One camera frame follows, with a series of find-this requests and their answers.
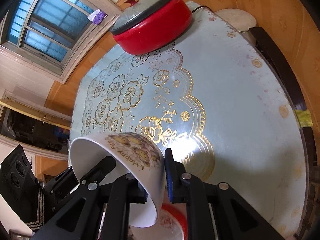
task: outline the black device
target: black device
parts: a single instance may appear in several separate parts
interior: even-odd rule
[[[127,240],[130,203],[144,204],[148,195],[131,173],[113,183],[99,185],[115,168],[113,157],[107,156],[97,163],[72,193],[69,192],[78,182],[71,167],[42,188],[26,160],[19,145],[2,162],[0,193],[36,231],[32,240],[96,240],[98,236],[100,240]],[[171,149],[166,149],[164,162],[170,202],[186,203],[189,240],[216,236],[219,240],[283,240],[227,183],[212,185],[187,173],[182,163],[174,161]],[[43,198],[42,220],[38,215],[39,195]],[[319,226],[320,219],[307,240],[320,239]]]

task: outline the ceramic bowl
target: ceramic bowl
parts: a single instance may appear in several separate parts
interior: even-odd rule
[[[72,168],[78,181],[99,161],[113,156],[116,167],[99,183],[114,182],[131,172],[148,193],[145,204],[131,204],[129,225],[150,227],[157,221],[164,196],[164,158],[144,136],[132,133],[98,133],[76,138],[70,146]]]

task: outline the black metal bracket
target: black metal bracket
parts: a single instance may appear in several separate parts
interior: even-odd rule
[[[186,173],[173,160],[171,149],[164,153],[169,198],[186,203],[188,240],[283,240],[276,230],[230,185],[212,185]]]
[[[125,240],[128,236],[130,203],[145,203],[146,193],[128,173],[114,183],[80,184],[67,203],[31,238],[32,240],[96,240],[101,222],[101,240]],[[104,221],[104,204],[108,203]]]

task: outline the bolt head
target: bolt head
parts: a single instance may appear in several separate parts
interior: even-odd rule
[[[183,178],[183,179],[190,179],[190,178],[191,178],[191,174],[190,174],[190,173],[187,173],[187,172],[182,173],[181,178]]]
[[[125,176],[126,179],[134,179],[134,176],[132,175],[132,173],[128,173],[126,176]]]
[[[93,182],[88,185],[88,189],[89,190],[95,190],[97,187],[98,187],[98,185],[96,183],[93,183]]]
[[[222,182],[219,184],[219,188],[222,190],[227,190],[229,188],[229,185],[225,182]]]

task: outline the white stool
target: white stool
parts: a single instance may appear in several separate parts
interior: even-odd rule
[[[250,13],[239,9],[222,9],[215,14],[236,28],[252,46],[255,46],[256,40],[249,32],[249,28],[255,27],[257,21]]]

